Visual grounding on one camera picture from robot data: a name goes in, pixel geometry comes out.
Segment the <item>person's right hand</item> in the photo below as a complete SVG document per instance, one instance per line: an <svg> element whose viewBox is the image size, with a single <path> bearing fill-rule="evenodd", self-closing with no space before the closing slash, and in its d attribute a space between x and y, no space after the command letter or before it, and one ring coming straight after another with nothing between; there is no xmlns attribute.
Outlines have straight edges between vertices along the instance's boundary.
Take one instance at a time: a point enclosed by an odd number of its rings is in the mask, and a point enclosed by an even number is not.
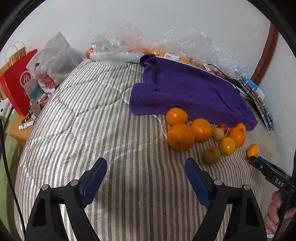
<svg viewBox="0 0 296 241"><path fill-rule="evenodd" d="M278 210L282 205L281 195L279 191L273 192L271 196L271 203L268 206L267 214L264 218L264 225L266 234L275 234L280 218L278 217ZM286 227L292 220L295 214L295 207L290 208L286 213L281 227Z"/></svg>

